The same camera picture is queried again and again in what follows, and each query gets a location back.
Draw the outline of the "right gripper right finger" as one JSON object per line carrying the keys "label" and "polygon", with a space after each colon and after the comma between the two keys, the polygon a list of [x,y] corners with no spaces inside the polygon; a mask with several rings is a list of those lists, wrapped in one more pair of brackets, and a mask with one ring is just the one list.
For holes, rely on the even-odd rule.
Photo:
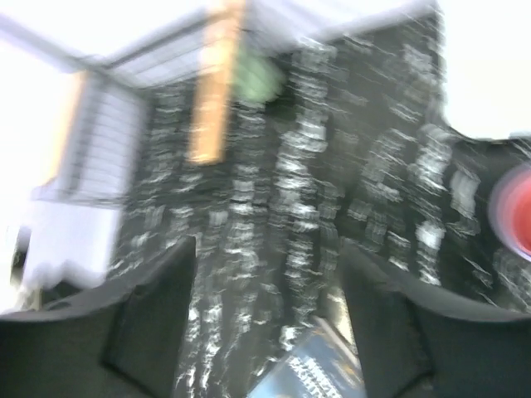
{"label": "right gripper right finger", "polygon": [[530,317],[343,243],[339,280],[370,397],[528,397]]}

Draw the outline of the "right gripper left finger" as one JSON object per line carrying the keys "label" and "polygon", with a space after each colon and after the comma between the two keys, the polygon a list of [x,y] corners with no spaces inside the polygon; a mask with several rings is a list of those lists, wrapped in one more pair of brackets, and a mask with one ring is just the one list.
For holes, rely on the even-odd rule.
{"label": "right gripper left finger", "polygon": [[1,317],[3,397],[171,397],[196,240],[41,311]]}

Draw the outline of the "purple plastic cup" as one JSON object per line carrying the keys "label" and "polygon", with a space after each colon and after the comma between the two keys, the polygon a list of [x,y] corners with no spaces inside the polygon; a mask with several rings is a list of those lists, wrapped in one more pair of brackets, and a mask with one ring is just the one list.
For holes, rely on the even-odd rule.
{"label": "purple plastic cup", "polygon": [[495,183],[488,201],[488,216],[492,231],[499,241],[511,252],[523,260],[530,261],[530,256],[523,255],[514,245],[509,230],[510,193],[514,189],[515,180],[525,173],[530,174],[530,163],[512,167]]}

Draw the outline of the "green plastic cup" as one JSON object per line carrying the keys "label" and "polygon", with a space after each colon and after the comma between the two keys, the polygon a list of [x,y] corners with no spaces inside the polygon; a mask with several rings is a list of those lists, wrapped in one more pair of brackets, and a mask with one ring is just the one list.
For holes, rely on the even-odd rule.
{"label": "green plastic cup", "polygon": [[233,87],[241,102],[265,104],[282,92],[285,75],[269,57],[248,48],[240,50]]}

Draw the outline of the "pink plastic cup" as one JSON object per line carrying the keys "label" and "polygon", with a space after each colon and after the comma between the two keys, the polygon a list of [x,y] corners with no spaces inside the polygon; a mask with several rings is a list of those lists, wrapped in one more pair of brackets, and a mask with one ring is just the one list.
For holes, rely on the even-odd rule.
{"label": "pink plastic cup", "polygon": [[530,174],[515,180],[510,193],[509,230],[515,247],[530,256]]}

